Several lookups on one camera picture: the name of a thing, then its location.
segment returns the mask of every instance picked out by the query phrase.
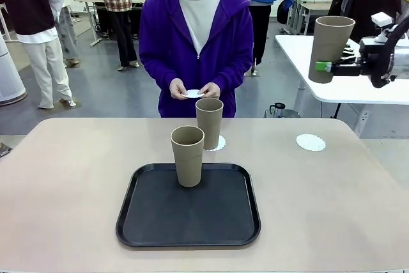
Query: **black pants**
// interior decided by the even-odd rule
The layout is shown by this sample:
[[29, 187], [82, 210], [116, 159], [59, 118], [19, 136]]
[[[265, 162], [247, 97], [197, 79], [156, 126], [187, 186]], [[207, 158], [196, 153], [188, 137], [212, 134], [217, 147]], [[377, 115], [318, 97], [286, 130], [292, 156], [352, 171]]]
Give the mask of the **black pants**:
[[263, 59], [264, 49], [266, 47], [271, 6], [249, 6], [249, 9], [253, 20], [254, 32], [253, 61], [256, 61], [256, 65], [259, 65], [261, 59]]
[[130, 61], [138, 60], [134, 40], [132, 39], [129, 13], [129, 11], [109, 12], [120, 51], [121, 66], [123, 67], [128, 67]]

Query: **table leg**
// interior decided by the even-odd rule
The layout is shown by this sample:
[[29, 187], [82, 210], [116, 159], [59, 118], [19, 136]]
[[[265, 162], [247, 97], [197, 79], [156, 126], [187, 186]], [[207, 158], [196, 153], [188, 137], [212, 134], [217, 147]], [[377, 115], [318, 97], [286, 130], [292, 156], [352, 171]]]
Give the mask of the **table leg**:
[[297, 35], [301, 34], [302, 22], [304, 20], [304, 12], [305, 12], [305, 8], [301, 6], [300, 13], [298, 14]]
[[101, 38], [98, 37], [97, 33], [95, 32], [95, 24], [94, 24], [94, 20], [92, 19], [92, 15], [91, 12], [89, 10], [89, 6], [88, 3], [85, 2], [85, 7], [87, 9], [87, 13], [88, 13], [88, 17], [89, 17], [89, 23], [91, 24], [91, 30], [92, 30], [92, 34], [94, 36], [94, 42], [91, 43], [91, 47], [94, 47], [96, 44], [98, 44], [99, 42], [102, 41]]
[[298, 3], [295, 3], [294, 7], [295, 7], [294, 19], [292, 21], [291, 30], [292, 30], [293, 34], [296, 35], [297, 34], [297, 24], [298, 24], [298, 20], [300, 19], [300, 7], [299, 7]]
[[5, 35], [6, 35], [6, 42], [7, 42], [7, 41], [11, 41], [12, 38], [10, 37], [10, 34], [9, 34], [9, 32], [8, 32], [7, 25], [6, 25], [6, 21], [5, 21], [5, 19], [4, 19], [4, 16], [3, 16], [3, 13], [2, 13], [2, 11], [1, 11], [1, 8], [0, 8], [0, 20], [1, 20], [1, 25], [3, 26], [3, 29], [4, 29], [4, 33], [5, 33]]
[[307, 33], [308, 33], [308, 26], [309, 26], [309, 19], [310, 19], [310, 18], [311, 18], [311, 10], [308, 10], [307, 19], [305, 20], [304, 35], [307, 35]]
[[371, 115], [371, 108], [372, 105], [364, 105], [364, 108], [359, 112], [357, 123], [353, 129], [354, 133], [360, 137], [362, 132], [364, 131], [366, 122]]
[[291, 9], [291, 15], [288, 17], [288, 18], [289, 18], [289, 21], [288, 21], [288, 24], [287, 24], [287, 29], [288, 29], [288, 28], [289, 28], [289, 29], [293, 29], [293, 27], [294, 27], [294, 19], [295, 19], [295, 14], [296, 14], [296, 12], [297, 12], [297, 0], [294, 1], [293, 7], [292, 7], [292, 9]]
[[331, 116], [331, 118], [335, 118], [335, 119], [338, 118], [338, 113], [339, 113], [340, 108], [341, 108], [341, 104], [338, 104], [337, 109], [335, 111], [335, 114], [334, 114], [334, 116]]
[[300, 84], [298, 85], [297, 97], [295, 98], [295, 103], [294, 103], [294, 110], [297, 111], [298, 113], [300, 113], [300, 108], [303, 102], [304, 92], [305, 92], [305, 82], [301, 79]]

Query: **person in white pants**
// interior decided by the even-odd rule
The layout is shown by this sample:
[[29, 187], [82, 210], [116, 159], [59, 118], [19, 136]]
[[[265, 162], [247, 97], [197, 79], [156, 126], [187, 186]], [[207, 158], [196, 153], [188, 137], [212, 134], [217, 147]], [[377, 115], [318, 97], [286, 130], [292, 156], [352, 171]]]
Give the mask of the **person in white pants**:
[[69, 104], [70, 107], [75, 107], [75, 102], [72, 100], [71, 89], [68, 85], [68, 75], [64, 66], [63, 51], [58, 36], [53, 36], [53, 39], [48, 42], [22, 42], [22, 45], [28, 54], [31, 67], [33, 68], [37, 83], [41, 89], [42, 99], [38, 107], [40, 109], [54, 108], [52, 78], [47, 69], [47, 64], [50, 66], [52, 76], [56, 82], [56, 89], [60, 94], [59, 101], [63, 104]]
[[15, 26], [17, 39], [28, 53], [31, 67], [41, 89], [42, 99], [38, 107], [54, 108], [52, 77], [47, 65], [57, 84], [59, 101], [75, 107], [55, 27], [55, 20], [59, 18], [64, 0], [0, 0], [0, 3], [5, 3]]

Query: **white cylinder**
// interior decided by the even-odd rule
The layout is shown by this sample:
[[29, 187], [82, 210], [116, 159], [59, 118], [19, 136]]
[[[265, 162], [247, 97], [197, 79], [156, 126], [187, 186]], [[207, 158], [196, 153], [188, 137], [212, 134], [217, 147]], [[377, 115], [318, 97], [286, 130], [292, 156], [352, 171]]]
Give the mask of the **white cylinder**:
[[26, 88], [0, 34], [0, 105], [12, 104], [24, 97]]

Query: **paper cup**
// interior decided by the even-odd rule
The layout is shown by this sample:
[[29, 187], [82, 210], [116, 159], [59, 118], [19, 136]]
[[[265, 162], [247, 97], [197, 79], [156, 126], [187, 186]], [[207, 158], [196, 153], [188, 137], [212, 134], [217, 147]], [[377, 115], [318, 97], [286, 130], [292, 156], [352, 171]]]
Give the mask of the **paper cup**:
[[202, 174], [205, 133], [194, 126], [182, 126], [171, 133], [178, 181], [184, 187], [199, 184]]
[[204, 132], [205, 150], [214, 150], [219, 144], [223, 117], [223, 102], [216, 98], [203, 98], [196, 102], [197, 126]]
[[317, 83], [329, 83], [333, 74], [318, 72], [317, 61], [335, 62], [343, 55], [348, 39], [351, 36], [355, 21], [342, 16], [324, 16], [316, 19], [314, 29], [313, 52], [308, 78]]

